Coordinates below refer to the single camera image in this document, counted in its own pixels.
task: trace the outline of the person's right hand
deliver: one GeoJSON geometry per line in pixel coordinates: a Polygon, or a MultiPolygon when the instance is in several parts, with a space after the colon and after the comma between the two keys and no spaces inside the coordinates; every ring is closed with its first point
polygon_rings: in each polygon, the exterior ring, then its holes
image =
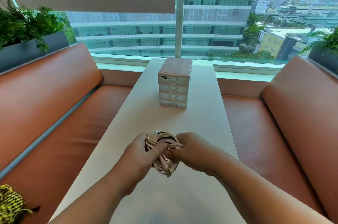
{"type": "Polygon", "coordinates": [[[213,166],[219,154],[224,153],[210,144],[199,134],[194,132],[177,134],[182,149],[167,149],[164,154],[167,158],[182,161],[196,171],[202,171],[213,176],[213,166]]]}

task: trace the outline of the yellow knitted item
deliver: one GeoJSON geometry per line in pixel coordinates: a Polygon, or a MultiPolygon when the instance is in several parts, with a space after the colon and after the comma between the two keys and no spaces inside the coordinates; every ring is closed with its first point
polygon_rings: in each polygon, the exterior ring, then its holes
{"type": "Polygon", "coordinates": [[[0,186],[0,224],[16,223],[18,214],[26,211],[25,214],[33,213],[30,209],[22,209],[23,198],[13,191],[10,185],[0,186]]]}

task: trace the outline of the coiled cable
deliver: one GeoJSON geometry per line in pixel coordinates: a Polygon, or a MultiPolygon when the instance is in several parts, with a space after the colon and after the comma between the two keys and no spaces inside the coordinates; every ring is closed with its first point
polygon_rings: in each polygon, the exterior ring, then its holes
{"type": "MultiPolygon", "coordinates": [[[[179,139],[175,135],[169,132],[155,130],[152,135],[149,135],[147,137],[146,150],[151,150],[160,141],[166,142],[168,144],[168,148],[171,149],[181,149],[183,147],[183,145],[180,143],[179,139]]],[[[162,154],[159,158],[156,159],[153,166],[159,173],[167,175],[167,177],[169,178],[171,174],[176,170],[178,164],[179,161],[170,160],[166,158],[164,154],[162,154]]]]}

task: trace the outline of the mini drawer unit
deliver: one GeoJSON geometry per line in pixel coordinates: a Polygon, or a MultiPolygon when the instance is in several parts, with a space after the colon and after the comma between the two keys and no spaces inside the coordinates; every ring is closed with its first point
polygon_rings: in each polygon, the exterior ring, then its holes
{"type": "Polygon", "coordinates": [[[160,105],[187,109],[192,59],[168,57],[158,72],[160,105]]]}

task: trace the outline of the white table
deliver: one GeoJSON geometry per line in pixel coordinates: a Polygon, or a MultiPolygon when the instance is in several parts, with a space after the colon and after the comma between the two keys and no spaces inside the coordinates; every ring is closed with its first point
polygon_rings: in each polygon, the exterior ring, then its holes
{"type": "MultiPolygon", "coordinates": [[[[157,73],[163,63],[164,59],[150,61],[52,218],[102,178],[141,132],[197,132],[238,159],[213,66],[193,63],[188,109],[183,111],[159,106],[157,73]]],[[[151,168],[121,201],[110,223],[245,221],[215,178],[180,163],[170,178],[151,168]]]]}

